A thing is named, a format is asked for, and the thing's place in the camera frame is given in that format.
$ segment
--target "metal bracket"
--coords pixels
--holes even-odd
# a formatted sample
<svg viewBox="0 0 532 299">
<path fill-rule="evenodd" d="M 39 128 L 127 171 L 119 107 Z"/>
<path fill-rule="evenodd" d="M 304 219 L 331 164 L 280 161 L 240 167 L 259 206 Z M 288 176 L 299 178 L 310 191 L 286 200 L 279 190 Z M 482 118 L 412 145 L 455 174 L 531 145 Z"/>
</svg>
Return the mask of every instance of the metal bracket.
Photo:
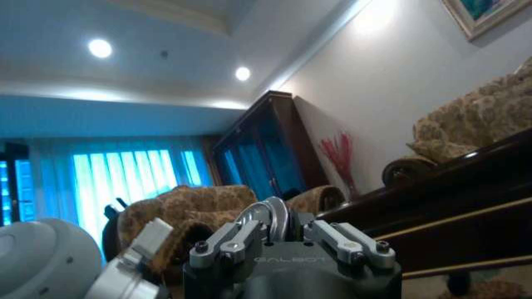
<svg viewBox="0 0 532 299">
<path fill-rule="evenodd" d="M 199 252 L 196 248 L 190 252 L 190 263 L 192 268 L 210 268 L 215 263 L 216 255 L 220 251 L 220 245 L 231 240 L 238 234 L 239 227 L 236 223 L 226 223 L 215 234 L 207 239 L 204 252 Z"/>
<path fill-rule="evenodd" d="M 252 219 L 270 225 L 270 236 L 272 241 L 284 241 L 288 231 L 288 209 L 283 199 L 272 196 L 263 201 L 251 204 L 251 206 L 243 210 L 235 222 L 244 226 Z"/>
<path fill-rule="evenodd" d="M 246 259 L 247 246 L 254 240 L 262 240 L 262 223 L 251 220 L 236 234 L 232 240 L 227 241 L 220 246 L 220 255 L 231 264 L 238 264 Z"/>
<path fill-rule="evenodd" d="M 363 261 L 363 247 L 354 242 L 323 220 L 306 225 L 306 237 L 315 242 L 324 241 L 335 250 L 336 257 L 350 265 L 359 265 Z"/>
<path fill-rule="evenodd" d="M 172 230 L 159 218 L 150 221 L 122 256 L 122 264 L 135 268 L 142 262 L 151 261 Z"/>
<path fill-rule="evenodd" d="M 348 239 L 362 244 L 364 255 L 368 257 L 371 264 L 376 268 L 394 268 L 396 252 L 390 248 L 388 243 L 384 241 L 375 241 L 348 223 L 334 224 L 332 226 L 344 236 L 347 236 Z"/>
</svg>

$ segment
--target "sofa armrest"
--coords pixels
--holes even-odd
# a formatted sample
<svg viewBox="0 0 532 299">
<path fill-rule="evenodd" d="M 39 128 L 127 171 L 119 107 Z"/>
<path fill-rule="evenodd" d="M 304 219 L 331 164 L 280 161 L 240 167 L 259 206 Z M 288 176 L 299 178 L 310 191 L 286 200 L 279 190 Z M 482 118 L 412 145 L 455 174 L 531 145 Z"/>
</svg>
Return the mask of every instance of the sofa armrest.
<svg viewBox="0 0 532 299">
<path fill-rule="evenodd" d="M 340 189 L 332 185 L 324 185 L 295 196 L 286 203 L 298 212 L 308 212 L 316 215 L 340 206 L 344 201 L 346 198 Z"/>
</svg>

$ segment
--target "window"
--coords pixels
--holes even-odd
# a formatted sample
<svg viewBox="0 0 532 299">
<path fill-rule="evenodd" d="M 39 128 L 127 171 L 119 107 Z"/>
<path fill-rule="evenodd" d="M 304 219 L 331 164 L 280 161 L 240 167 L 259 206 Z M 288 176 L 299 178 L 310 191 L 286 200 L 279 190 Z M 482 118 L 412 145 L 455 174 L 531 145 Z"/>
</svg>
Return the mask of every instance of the window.
<svg viewBox="0 0 532 299">
<path fill-rule="evenodd" d="M 15 161 L 20 221 L 35 220 L 34 179 L 28 160 Z"/>
<path fill-rule="evenodd" d="M 34 181 L 32 170 L 28 160 L 15 160 L 16 192 L 19 195 L 19 217 L 14 216 L 15 207 L 12 206 L 12 196 L 10 194 L 10 174 L 8 163 L 0 161 L 0 197 L 2 197 L 2 216 L 3 225 L 11 225 L 14 221 L 35 220 L 35 201 L 34 201 Z"/>
<path fill-rule="evenodd" d="M 168 150 L 124 151 L 74 155 L 79 224 L 98 243 L 107 224 L 104 208 L 120 197 L 131 204 L 172 190 L 178 182 L 191 186 L 210 185 L 202 151 L 182 151 L 175 166 Z M 176 177 L 180 168 L 182 179 Z"/>
<path fill-rule="evenodd" d="M 8 186 L 8 164 L 0 161 L 0 190 L 2 190 L 2 215 L 3 225 L 11 224 L 11 197 Z"/>
</svg>

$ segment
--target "patterned upholstery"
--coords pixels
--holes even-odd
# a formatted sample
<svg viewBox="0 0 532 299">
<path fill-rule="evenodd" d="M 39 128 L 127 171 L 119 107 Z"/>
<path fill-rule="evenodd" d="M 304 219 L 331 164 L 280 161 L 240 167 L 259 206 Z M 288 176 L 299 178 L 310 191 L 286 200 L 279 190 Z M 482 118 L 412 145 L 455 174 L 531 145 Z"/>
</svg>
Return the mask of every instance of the patterned upholstery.
<svg viewBox="0 0 532 299">
<path fill-rule="evenodd" d="M 342 191 L 334 186 L 315 188 L 296 196 L 290 206 L 302 212 L 318 213 L 343 202 Z M 146 224 L 159 217 L 174 227 L 151 269 L 162 273 L 171 263 L 179 264 L 188 257 L 198 240 L 206 239 L 224 223 L 258 199 L 247 186 L 190 188 L 179 186 L 155 199 L 132 204 L 119 217 L 120 247 L 128 248 Z"/>
<path fill-rule="evenodd" d="M 446 161 L 532 127 L 532 57 L 511 75 L 442 106 L 414 126 L 414 151 Z"/>
</svg>

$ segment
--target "white wall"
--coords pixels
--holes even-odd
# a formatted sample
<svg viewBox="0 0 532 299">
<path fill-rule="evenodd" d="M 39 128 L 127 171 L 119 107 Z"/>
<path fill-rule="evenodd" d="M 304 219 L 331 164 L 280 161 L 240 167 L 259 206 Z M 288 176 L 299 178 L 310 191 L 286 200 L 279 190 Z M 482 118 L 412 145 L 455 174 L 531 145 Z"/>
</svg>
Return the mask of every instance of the white wall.
<svg viewBox="0 0 532 299">
<path fill-rule="evenodd" d="M 532 7 L 468 42 L 440 0 L 374 0 L 282 89 L 302 97 L 315 144 L 340 128 L 352 134 L 355 180 L 368 192 L 383 186 L 386 165 L 411 153 L 416 120 L 531 55 Z"/>
</svg>

